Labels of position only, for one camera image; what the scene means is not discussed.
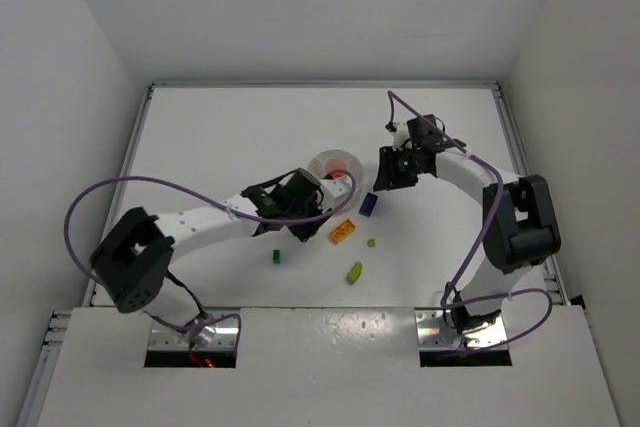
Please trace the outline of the yellow lego plate brick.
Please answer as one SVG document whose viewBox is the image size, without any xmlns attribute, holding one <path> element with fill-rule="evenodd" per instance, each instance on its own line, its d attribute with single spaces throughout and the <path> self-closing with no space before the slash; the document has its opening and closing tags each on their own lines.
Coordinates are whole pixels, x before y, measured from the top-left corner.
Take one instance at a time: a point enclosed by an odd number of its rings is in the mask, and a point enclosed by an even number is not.
<svg viewBox="0 0 640 427">
<path fill-rule="evenodd" d="M 329 238 L 335 244 L 340 244 L 356 231 L 356 225 L 346 219 L 329 232 Z"/>
</svg>

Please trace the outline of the blue lego brick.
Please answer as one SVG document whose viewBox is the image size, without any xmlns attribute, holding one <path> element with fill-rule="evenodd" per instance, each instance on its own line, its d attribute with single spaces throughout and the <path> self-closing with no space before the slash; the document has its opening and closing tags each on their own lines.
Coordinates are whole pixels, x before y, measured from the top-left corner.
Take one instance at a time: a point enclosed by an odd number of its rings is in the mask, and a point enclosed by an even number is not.
<svg viewBox="0 0 640 427">
<path fill-rule="evenodd" d="M 375 209 L 378 199 L 379 197 L 376 194 L 368 192 L 360 205 L 359 214 L 369 218 Z"/>
</svg>

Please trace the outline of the lime green curved lego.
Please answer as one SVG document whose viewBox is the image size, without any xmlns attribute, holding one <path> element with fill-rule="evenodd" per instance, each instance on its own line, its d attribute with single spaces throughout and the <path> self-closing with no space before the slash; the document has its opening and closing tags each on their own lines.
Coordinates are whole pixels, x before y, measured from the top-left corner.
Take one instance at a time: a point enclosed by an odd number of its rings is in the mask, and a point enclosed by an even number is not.
<svg viewBox="0 0 640 427">
<path fill-rule="evenodd" d="M 354 265 L 350 268 L 348 273 L 346 274 L 346 282 L 349 285 L 354 285 L 358 279 L 361 277 L 363 271 L 363 264 L 360 261 L 354 263 Z"/>
</svg>

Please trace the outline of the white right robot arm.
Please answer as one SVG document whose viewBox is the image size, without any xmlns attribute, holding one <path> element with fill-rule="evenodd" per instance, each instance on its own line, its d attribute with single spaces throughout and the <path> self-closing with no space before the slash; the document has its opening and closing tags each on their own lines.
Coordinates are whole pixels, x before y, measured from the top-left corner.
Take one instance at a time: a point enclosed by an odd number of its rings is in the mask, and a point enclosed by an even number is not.
<svg viewBox="0 0 640 427">
<path fill-rule="evenodd" d="M 481 207 L 481 230 L 471 251 L 481 252 L 482 261 L 463 288 L 457 286 L 462 275 L 454 275 L 441 306 L 459 333 L 494 322 L 520 280 L 561 247 L 547 181 L 495 168 L 438 128 L 433 115 L 391 121 L 386 129 L 392 143 L 379 150 L 374 191 L 414 187 L 420 176 L 431 175 Z"/>
</svg>

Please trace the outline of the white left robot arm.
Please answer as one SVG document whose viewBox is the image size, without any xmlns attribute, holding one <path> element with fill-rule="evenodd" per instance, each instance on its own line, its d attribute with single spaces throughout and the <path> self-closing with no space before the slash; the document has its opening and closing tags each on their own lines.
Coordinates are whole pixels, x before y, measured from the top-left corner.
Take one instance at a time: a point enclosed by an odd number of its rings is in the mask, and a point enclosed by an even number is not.
<svg viewBox="0 0 640 427">
<path fill-rule="evenodd" d="M 296 169 L 284 183 L 257 184 L 223 202 L 188 211 L 149 214 L 128 210 L 90 258 L 93 271 L 122 314 L 144 312 L 188 332 L 204 321 L 201 302 L 170 271 L 178 259 L 227 240 L 278 231 L 273 220 L 324 213 L 321 182 Z"/>
</svg>

